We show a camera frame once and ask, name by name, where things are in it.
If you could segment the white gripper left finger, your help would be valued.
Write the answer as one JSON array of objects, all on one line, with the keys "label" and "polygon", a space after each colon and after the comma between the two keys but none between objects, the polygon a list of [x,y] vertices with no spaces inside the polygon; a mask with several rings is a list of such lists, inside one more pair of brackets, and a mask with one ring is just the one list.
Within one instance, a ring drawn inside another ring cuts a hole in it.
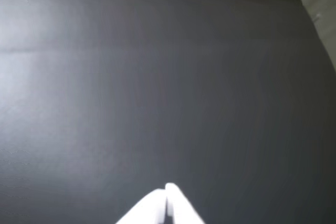
[{"label": "white gripper left finger", "polygon": [[166,200],[165,189],[155,189],[140,199],[116,224],[164,223]]}]

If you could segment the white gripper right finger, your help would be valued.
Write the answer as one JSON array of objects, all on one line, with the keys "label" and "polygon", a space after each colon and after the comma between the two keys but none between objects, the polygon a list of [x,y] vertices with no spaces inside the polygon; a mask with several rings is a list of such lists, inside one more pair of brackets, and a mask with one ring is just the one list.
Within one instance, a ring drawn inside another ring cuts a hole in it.
[{"label": "white gripper right finger", "polygon": [[167,195],[167,215],[172,217],[173,223],[205,224],[204,220],[176,184],[167,183],[165,191]]}]

